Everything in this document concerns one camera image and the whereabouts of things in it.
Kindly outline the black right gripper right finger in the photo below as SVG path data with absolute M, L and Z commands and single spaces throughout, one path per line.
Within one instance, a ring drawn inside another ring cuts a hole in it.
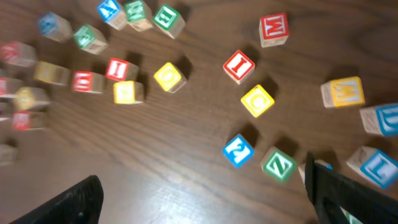
M 397 223 L 397 201 L 315 162 L 307 154 L 305 189 L 320 223 L 348 223 L 343 207 L 363 223 Z

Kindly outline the blue L block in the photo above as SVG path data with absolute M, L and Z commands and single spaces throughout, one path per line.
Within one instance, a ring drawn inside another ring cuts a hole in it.
M 397 161 L 373 147 L 361 146 L 346 164 L 382 189 L 389 188 L 397 180 Z

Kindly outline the yellow C block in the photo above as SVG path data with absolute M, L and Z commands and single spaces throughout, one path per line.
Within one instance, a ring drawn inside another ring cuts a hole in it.
M 256 85 L 241 98 L 241 103 L 253 117 L 258 118 L 267 111 L 275 101 L 261 85 Z

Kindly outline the yellow O block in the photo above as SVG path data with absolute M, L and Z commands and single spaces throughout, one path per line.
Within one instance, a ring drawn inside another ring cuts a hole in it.
M 175 93 L 186 84 L 184 74 L 171 62 L 165 63 L 155 72 L 154 78 L 160 87 L 169 93 Z

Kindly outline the green R block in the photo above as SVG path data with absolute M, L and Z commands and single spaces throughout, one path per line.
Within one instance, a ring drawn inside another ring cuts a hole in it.
M 17 157 L 17 152 L 18 152 L 17 148 L 7 144 L 2 144 L 0 150 L 1 150 L 0 165 L 6 166 L 13 164 Z

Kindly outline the green Z block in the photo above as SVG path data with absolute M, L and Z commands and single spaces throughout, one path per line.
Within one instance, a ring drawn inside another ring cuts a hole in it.
M 294 173 L 296 161 L 286 153 L 272 146 L 261 160 L 261 169 L 277 181 L 284 183 Z

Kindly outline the blue D block upper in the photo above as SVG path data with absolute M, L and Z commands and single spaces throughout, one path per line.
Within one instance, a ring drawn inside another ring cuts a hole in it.
M 397 135 L 397 103 L 363 108 L 359 113 L 367 133 Z

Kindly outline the yellow S block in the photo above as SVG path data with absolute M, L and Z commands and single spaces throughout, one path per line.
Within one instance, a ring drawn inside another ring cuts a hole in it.
M 113 90 L 115 104 L 131 105 L 144 102 L 144 85 L 139 82 L 116 82 Z

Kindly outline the red U block upper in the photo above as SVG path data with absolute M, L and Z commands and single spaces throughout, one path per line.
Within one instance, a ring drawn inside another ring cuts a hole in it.
M 102 94 L 105 77 L 99 73 L 89 71 L 75 71 L 72 78 L 72 90 Z

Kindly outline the red Y block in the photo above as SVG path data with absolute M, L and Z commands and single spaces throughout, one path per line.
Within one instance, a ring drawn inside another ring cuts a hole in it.
M 23 86 L 22 80 L 1 77 L 1 98 L 15 98 L 17 91 Z

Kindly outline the red I block right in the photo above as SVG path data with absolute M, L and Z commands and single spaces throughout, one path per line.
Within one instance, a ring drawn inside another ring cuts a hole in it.
M 238 84 L 242 84 L 255 70 L 256 64 L 242 51 L 237 50 L 224 64 L 224 71 Z

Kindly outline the red E block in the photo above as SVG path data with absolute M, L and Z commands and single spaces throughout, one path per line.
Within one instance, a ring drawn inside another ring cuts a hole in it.
M 5 63 L 19 67 L 31 67 L 37 62 L 35 49 L 22 42 L 9 42 L 1 46 L 1 55 Z

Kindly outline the green E block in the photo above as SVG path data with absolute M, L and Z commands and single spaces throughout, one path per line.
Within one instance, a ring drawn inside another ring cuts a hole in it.
M 83 24 L 73 36 L 79 49 L 91 54 L 99 55 L 108 46 L 104 35 L 89 24 Z

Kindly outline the blue P block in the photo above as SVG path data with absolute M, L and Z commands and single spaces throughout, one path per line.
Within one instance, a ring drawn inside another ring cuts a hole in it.
M 65 42 L 73 36 L 70 22 L 53 12 L 43 15 L 37 23 L 40 34 L 56 42 Z

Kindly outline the green B block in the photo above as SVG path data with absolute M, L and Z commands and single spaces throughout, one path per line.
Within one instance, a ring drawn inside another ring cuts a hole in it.
M 176 39 L 185 27 L 185 21 L 181 14 L 167 4 L 162 5 L 155 13 L 153 22 L 172 39 Z

